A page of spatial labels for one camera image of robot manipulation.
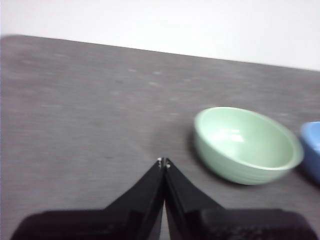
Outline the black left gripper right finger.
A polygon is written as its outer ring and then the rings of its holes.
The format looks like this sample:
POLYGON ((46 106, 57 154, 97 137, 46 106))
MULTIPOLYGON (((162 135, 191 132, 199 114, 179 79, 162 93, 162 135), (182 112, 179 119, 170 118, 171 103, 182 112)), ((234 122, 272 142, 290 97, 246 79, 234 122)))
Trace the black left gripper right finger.
POLYGON ((165 205, 173 240, 314 240, 299 213, 271 208, 225 208, 164 159, 165 205))

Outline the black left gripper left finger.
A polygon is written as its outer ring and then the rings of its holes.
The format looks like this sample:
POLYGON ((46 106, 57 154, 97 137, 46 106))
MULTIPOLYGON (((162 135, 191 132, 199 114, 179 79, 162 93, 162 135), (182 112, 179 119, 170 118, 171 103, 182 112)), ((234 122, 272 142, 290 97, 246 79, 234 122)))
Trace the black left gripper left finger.
POLYGON ((161 218, 165 168, 158 158, 124 194, 103 209, 51 210, 21 221, 13 240, 146 240, 161 218))

